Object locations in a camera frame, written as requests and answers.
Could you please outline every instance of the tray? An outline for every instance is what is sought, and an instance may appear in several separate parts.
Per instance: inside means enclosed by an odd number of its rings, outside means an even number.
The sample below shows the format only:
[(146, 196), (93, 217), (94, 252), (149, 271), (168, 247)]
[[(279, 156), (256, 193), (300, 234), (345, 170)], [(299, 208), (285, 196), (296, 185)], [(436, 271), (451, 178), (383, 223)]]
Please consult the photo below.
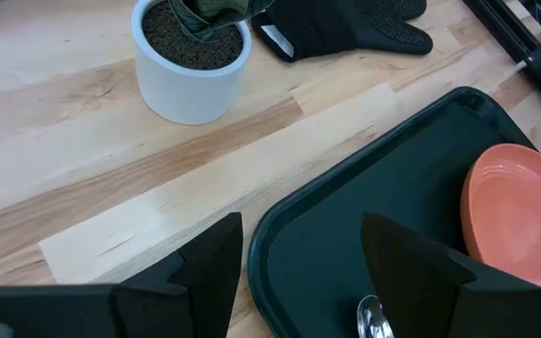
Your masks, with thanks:
[(356, 307), (374, 294), (360, 240), (364, 211), (465, 254), (463, 181), (500, 143), (533, 148), (494, 100), (461, 87), (272, 207), (255, 230), (248, 277), (275, 336), (358, 337)]

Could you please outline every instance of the wooden countertop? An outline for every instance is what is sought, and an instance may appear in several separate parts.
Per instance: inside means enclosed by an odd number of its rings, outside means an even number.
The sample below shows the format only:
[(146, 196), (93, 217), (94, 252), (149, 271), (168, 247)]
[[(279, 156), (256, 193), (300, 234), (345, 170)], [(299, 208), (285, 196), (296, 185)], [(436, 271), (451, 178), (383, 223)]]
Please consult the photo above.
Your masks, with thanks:
[[(275, 202), (460, 85), (541, 150), (540, 94), (461, 0), (429, 0), (414, 22), (435, 41), (427, 57), (286, 65), (255, 40), (235, 108), (201, 127), (139, 96), (132, 3), (0, 1), (0, 284), (121, 281), (233, 210), (246, 249)], [(271, 336), (245, 274), (229, 337)]]

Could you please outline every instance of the spoon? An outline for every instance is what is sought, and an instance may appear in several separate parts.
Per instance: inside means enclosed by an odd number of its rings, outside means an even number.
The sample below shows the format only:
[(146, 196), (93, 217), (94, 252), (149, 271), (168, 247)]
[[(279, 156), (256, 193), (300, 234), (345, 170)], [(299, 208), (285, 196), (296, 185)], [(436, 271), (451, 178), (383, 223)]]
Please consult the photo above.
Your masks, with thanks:
[(377, 296), (366, 296), (358, 304), (358, 334), (360, 338), (394, 338), (390, 323), (383, 314)]

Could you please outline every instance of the plant pot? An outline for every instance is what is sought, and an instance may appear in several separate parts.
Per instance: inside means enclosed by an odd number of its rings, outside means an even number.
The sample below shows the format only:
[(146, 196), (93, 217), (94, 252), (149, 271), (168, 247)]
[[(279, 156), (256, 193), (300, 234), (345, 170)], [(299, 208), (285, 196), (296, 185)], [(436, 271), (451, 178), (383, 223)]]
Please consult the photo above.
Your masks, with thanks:
[(245, 22), (236, 23), (242, 49), (231, 64), (213, 70), (188, 69), (159, 55), (142, 29), (147, 11), (162, 0), (140, 0), (132, 12), (137, 83), (146, 104), (163, 118), (186, 125), (209, 123), (226, 114), (237, 96), (252, 35)]

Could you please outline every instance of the plate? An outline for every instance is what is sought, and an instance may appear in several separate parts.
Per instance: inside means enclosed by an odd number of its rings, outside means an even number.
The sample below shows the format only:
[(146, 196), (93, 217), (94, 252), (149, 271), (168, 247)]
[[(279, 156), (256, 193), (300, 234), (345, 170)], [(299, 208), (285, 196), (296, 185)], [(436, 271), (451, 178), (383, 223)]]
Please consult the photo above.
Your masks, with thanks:
[(469, 254), (541, 286), (541, 154), (497, 145), (470, 170), (461, 199)]

